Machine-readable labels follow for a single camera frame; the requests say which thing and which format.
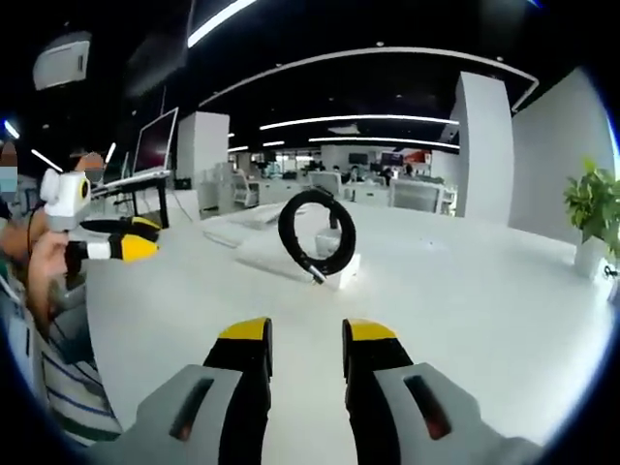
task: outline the laptop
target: laptop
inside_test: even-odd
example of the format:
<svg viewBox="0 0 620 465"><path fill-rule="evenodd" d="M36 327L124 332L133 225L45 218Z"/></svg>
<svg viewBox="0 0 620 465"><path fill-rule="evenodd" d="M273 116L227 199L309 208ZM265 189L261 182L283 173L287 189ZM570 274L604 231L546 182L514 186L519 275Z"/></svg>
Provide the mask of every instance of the laptop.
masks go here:
<svg viewBox="0 0 620 465"><path fill-rule="evenodd" d="M94 188L93 194L148 179L168 177L171 174L168 165L177 114L178 108L172 109L140 129L132 175L124 177L128 164L128 157L125 157L121 178Z"/></svg>

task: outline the gray gripper housing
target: gray gripper housing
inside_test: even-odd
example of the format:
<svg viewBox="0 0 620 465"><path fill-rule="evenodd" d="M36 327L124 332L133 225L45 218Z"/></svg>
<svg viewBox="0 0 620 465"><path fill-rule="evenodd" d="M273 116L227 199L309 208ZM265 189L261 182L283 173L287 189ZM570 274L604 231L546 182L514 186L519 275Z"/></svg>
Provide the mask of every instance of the gray gripper housing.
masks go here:
<svg viewBox="0 0 620 465"><path fill-rule="evenodd" d="M427 363L375 371L394 421L402 465L526 465L541 449L523 438L505 438L481 419L476 399ZM432 439L410 390L420 377L447 418L449 433Z"/></svg>
<svg viewBox="0 0 620 465"><path fill-rule="evenodd" d="M129 430L113 442L91 447L88 458L105 465L217 465L227 410L241 376L240 371L186 366L142 401ZM205 388L206 396L191 435L181 441L173 431L197 388Z"/></svg>
<svg viewBox="0 0 620 465"><path fill-rule="evenodd" d="M64 231L72 231L84 221L90 214L90 205L86 205L74 216L54 216L46 215L47 226L50 231L62 233Z"/></svg>

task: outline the potted plant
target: potted plant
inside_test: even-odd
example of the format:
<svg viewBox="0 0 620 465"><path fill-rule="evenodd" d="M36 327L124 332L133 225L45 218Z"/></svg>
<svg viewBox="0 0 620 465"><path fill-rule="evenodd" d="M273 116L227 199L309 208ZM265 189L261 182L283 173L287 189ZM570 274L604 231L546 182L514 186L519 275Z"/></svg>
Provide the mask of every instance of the potted plant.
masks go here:
<svg viewBox="0 0 620 465"><path fill-rule="evenodd" d="M607 252L620 254L620 181L608 170L585 160L586 173L580 180L569 177L564 192L571 224L582 231L574 266L577 274L594 278Z"/></svg>

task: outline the striped shirt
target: striped shirt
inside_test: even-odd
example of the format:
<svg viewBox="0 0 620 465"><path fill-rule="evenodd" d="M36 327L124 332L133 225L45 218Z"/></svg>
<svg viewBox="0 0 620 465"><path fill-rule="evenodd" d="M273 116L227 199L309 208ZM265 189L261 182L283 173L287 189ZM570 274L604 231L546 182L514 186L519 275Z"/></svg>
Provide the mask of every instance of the striped shirt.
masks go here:
<svg viewBox="0 0 620 465"><path fill-rule="evenodd" d="M0 289L0 314L15 361L36 397L78 448L116 439L122 429L106 398L96 368L89 363L69 365L57 350L59 341L45 341L23 305L25 292L0 260L0 276L18 298Z"/></svg>

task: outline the white plant pot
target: white plant pot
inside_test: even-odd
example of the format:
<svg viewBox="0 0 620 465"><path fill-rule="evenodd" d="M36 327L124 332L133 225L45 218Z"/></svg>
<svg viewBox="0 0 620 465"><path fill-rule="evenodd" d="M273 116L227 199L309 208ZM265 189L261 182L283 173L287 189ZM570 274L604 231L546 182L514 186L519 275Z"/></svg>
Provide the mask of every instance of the white plant pot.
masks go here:
<svg viewBox="0 0 620 465"><path fill-rule="evenodd" d="M577 252L574 255L576 273L583 278L593 280L606 253L607 244L594 236L577 245Z"/></svg>

